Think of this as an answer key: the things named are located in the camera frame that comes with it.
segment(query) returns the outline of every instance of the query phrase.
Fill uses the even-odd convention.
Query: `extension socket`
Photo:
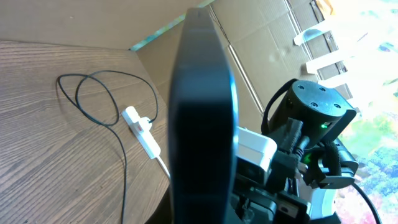
[[[159,157],[160,147],[149,132],[150,128],[152,127],[152,123],[149,122],[150,119],[147,117],[140,118],[133,106],[127,107],[122,112],[122,116],[147,152],[149,158],[155,159]]]

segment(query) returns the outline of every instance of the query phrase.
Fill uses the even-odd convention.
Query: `light blue object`
[[[212,3],[214,0],[206,0],[203,1],[202,3],[200,3],[197,7],[205,7],[207,5],[209,5],[210,3]],[[162,35],[164,32],[168,31],[169,29],[171,29],[172,27],[174,27],[175,25],[179,24],[181,21],[183,21],[185,19],[185,13],[181,16],[179,16],[178,18],[174,19],[171,23],[167,24],[166,26],[160,28],[158,31],[156,31],[154,34],[148,36],[147,38],[145,38],[145,40],[140,41],[138,44],[132,46],[130,48],[130,50],[132,51],[137,51],[139,50],[141,47],[145,46],[146,44],[148,44],[149,42],[153,41],[154,39],[158,38],[158,36]]]

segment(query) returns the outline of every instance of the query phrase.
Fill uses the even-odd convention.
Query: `wooden floor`
[[[118,70],[149,76],[127,50],[62,47],[0,41],[0,223],[120,223],[123,153],[106,128],[84,117],[57,88],[64,73]],[[120,110],[136,107],[153,118],[155,101],[142,81],[118,74],[97,76]],[[80,78],[63,85],[74,96]],[[115,119],[105,90],[88,80],[81,104],[96,118]],[[151,130],[167,162],[165,103]],[[150,161],[123,119],[113,128],[128,160],[126,223],[144,223],[169,181]]]

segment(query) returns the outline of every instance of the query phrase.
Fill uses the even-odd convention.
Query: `power cord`
[[[373,205],[372,201],[369,199],[369,197],[366,195],[366,193],[355,183],[352,184],[352,186],[355,188],[355,190],[358,191],[358,193],[362,196],[363,199],[365,199],[365,202],[369,206],[369,208],[372,211],[373,217],[376,221],[377,224],[381,224],[381,219],[379,216],[379,213],[377,212],[375,206]]]
[[[122,221],[121,221],[121,223],[123,224],[123,223],[124,223],[124,211],[125,211],[125,208],[126,208],[127,157],[126,157],[126,150],[124,149],[124,146],[123,146],[122,141],[120,140],[120,137],[118,136],[118,134],[116,134],[116,133],[113,131],[113,129],[110,128],[111,126],[115,125],[115,124],[119,121],[120,113],[119,113],[118,105],[116,104],[116,101],[114,100],[112,93],[111,93],[110,90],[106,87],[106,85],[105,85],[103,82],[99,81],[97,78],[93,77],[94,75],[99,74],[99,73],[103,73],[103,72],[111,72],[111,73],[119,73],[119,74],[123,74],[123,75],[129,75],[129,76],[138,78],[138,79],[144,81],[146,84],[149,85],[149,87],[151,88],[152,92],[154,93],[155,101],[156,101],[156,115],[155,115],[155,117],[154,117],[152,120],[149,121],[150,123],[154,122],[155,119],[157,118],[157,114],[158,114],[158,112],[159,112],[159,105],[158,105],[158,102],[157,102],[157,96],[156,96],[155,90],[154,90],[154,88],[152,87],[152,85],[150,85],[149,82],[147,82],[145,79],[143,79],[143,78],[141,78],[141,77],[138,77],[138,76],[136,76],[136,75],[133,75],[133,74],[126,73],[126,72],[118,72],[118,71],[113,71],[113,70],[101,70],[101,71],[93,72],[93,73],[91,73],[91,74],[89,74],[89,75],[78,74],[78,73],[72,73],[72,74],[60,75],[60,76],[57,78],[57,83],[58,83],[58,85],[59,85],[59,87],[60,87],[62,93],[67,97],[67,99],[68,99],[74,106],[76,106],[76,108],[78,108],[90,121],[92,121],[92,122],[94,122],[94,123],[96,123],[96,124],[98,124],[98,125],[104,126],[104,127],[107,128],[108,130],[110,130],[110,131],[116,136],[116,138],[118,139],[118,141],[119,141],[119,143],[120,143],[120,146],[122,147],[123,156],[124,156],[124,190],[123,190],[123,205],[122,205],[122,214],[121,214],[121,215],[122,215]],[[84,78],[80,81],[80,83],[77,85],[77,87],[76,87],[76,93],[75,93],[75,101],[76,101],[76,103],[68,96],[68,94],[67,94],[67,93],[65,92],[65,90],[63,89],[63,86],[62,86],[62,84],[61,84],[61,78],[63,78],[63,77],[84,77]],[[96,82],[98,82],[99,84],[101,84],[101,85],[105,88],[105,90],[108,92],[109,96],[111,97],[112,102],[113,102],[113,105],[114,105],[114,108],[115,108],[115,110],[116,110],[116,120],[115,120],[113,123],[106,124],[106,123],[104,123],[104,122],[101,122],[101,121],[99,121],[98,119],[94,118],[94,117],[93,117],[92,115],[90,115],[89,113],[87,113],[87,112],[81,107],[81,104],[80,104],[80,102],[79,102],[79,97],[78,97],[78,95],[79,95],[79,89],[80,89],[80,87],[81,87],[81,84],[82,84],[85,80],[87,80],[88,78],[91,78],[91,79],[95,80]]]

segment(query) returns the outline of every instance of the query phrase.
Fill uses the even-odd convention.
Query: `white power strip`
[[[160,147],[156,143],[154,137],[150,133],[150,128],[152,123],[147,117],[140,118],[136,109],[133,106],[127,107],[123,112],[122,116],[129,125],[131,131],[136,135],[138,141],[143,146],[144,150],[148,154],[150,159],[157,159],[159,164],[162,166],[167,177],[170,178],[169,170],[167,170],[166,165],[160,158]]]

